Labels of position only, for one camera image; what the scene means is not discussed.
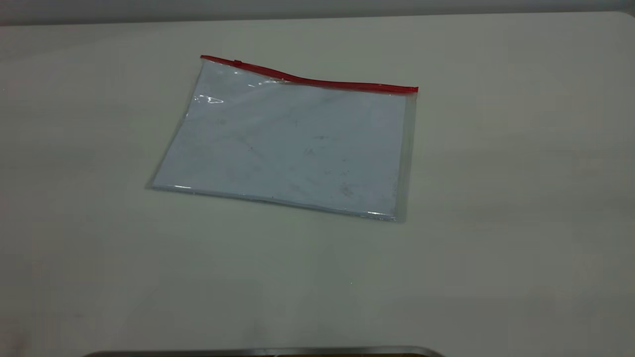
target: metal edge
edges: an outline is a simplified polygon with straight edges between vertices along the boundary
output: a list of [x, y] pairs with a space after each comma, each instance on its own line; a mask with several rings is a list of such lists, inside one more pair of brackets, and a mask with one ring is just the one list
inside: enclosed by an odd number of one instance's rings
[[290, 354], [419, 354], [425, 357], [443, 357], [442, 354], [418, 346], [377, 347], [300, 347], [260, 349], [216, 349], [207, 351], [100, 351], [84, 357], [215, 357], [215, 356], [285, 356]]

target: transparent plastic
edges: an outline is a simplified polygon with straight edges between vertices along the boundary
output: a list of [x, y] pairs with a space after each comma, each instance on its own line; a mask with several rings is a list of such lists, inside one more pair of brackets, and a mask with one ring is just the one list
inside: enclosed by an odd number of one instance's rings
[[153, 188], [405, 218], [417, 88], [203, 58]]

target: white table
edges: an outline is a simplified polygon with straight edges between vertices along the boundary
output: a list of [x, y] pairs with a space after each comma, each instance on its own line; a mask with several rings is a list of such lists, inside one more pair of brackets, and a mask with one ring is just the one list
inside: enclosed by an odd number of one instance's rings
[[[635, 353], [634, 34], [621, 13], [0, 28], [0, 356]], [[200, 54], [418, 85], [407, 223], [146, 189]]]

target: red zipper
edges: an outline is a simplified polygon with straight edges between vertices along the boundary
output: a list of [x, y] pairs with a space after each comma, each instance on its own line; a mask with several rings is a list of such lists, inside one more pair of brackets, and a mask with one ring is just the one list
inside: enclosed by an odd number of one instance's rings
[[297, 77], [292, 74], [276, 71], [275, 69], [261, 67], [259, 65], [246, 64], [240, 61], [231, 61], [231, 60], [226, 60], [223, 58], [205, 56], [205, 55], [201, 56], [201, 58], [205, 60], [209, 60], [209, 61], [218, 62], [220, 64], [226, 64], [232, 67], [244, 69], [246, 71], [261, 74], [263, 76], [282, 79], [284, 81], [289, 81], [289, 82], [294, 82], [299, 84], [306, 84], [309, 86], [329, 87], [329, 88], [337, 88], [337, 89], [343, 89], [343, 90], [376, 91], [381, 93], [400, 93], [400, 94], [416, 93], [419, 91], [419, 87], [393, 86], [390, 84], [318, 81], [316, 79]]

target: clear plastic bag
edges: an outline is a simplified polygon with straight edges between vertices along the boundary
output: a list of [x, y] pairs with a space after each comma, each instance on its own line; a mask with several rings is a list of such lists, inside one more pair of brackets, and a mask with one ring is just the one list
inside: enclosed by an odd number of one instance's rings
[[153, 188], [404, 218], [418, 88], [201, 58]]

